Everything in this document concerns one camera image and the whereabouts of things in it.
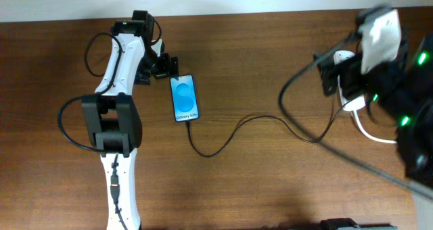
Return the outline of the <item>white power strip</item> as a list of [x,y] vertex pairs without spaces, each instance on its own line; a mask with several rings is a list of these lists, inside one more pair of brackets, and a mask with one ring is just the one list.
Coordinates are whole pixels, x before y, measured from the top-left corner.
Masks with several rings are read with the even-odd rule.
[[[355,54],[351,51],[340,50],[334,54],[334,63],[339,64],[347,59],[353,57]],[[338,91],[340,96],[340,101],[342,104],[342,109],[346,112],[353,112],[360,110],[365,107],[365,99],[363,95],[358,95],[354,99],[348,101],[342,94],[342,88],[340,85],[340,77],[338,77]]]

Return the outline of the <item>blue Galaxy smartphone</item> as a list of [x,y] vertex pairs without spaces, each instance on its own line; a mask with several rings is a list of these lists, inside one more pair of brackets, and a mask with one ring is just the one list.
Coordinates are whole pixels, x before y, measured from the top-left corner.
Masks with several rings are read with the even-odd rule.
[[173,109],[176,122],[195,120],[200,117],[193,76],[177,76],[170,79]]

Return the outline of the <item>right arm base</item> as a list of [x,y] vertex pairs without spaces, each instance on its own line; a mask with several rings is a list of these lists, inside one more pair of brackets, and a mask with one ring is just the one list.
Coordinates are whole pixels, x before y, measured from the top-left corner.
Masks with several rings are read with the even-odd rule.
[[360,225],[351,218],[333,218],[322,220],[320,230],[398,230],[398,227],[389,224]]

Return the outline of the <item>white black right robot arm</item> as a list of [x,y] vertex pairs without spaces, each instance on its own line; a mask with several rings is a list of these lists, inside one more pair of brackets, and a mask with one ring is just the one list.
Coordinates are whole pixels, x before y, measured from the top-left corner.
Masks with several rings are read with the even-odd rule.
[[432,188],[432,35],[426,35],[412,62],[407,39],[401,41],[393,61],[381,62],[361,74],[362,53],[349,53],[342,61],[327,57],[318,64],[323,92],[342,89],[351,100],[368,94],[396,122],[397,152],[409,179]]

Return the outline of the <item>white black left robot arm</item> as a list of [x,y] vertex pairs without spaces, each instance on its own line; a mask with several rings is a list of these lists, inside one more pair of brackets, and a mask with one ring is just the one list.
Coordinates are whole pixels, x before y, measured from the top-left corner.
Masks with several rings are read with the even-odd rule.
[[135,10],[131,20],[117,21],[108,33],[112,52],[95,92],[81,100],[91,147],[100,155],[108,195],[108,229],[140,229],[135,193],[135,161],[143,125],[133,101],[136,85],[176,76],[178,59],[154,37],[159,24]]

